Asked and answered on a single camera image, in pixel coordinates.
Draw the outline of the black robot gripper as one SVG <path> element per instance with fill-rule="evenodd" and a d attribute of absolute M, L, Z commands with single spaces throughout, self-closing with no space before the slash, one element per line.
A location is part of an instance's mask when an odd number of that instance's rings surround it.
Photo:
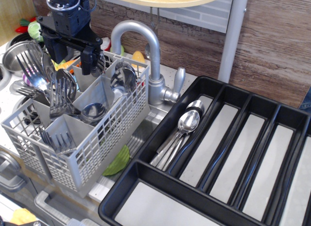
<path fill-rule="evenodd" d="M 89 0 L 46 0 L 52 15 L 37 17 L 44 43 L 53 61 L 60 63 L 68 55 L 67 48 L 81 53 L 82 75 L 90 75 L 95 68 L 105 73 L 105 57 L 101 51 L 102 39 L 90 28 Z"/>

